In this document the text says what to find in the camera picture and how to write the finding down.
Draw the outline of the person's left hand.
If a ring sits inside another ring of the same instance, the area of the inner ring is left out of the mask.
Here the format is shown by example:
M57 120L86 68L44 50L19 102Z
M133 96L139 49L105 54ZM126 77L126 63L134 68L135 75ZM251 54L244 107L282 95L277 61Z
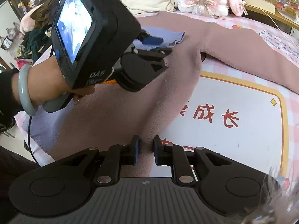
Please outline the person's left hand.
M93 85L76 90L71 89L60 71L55 56L29 69L27 86L29 98L34 106L56 99L66 92L73 93L73 100L76 101L95 91Z

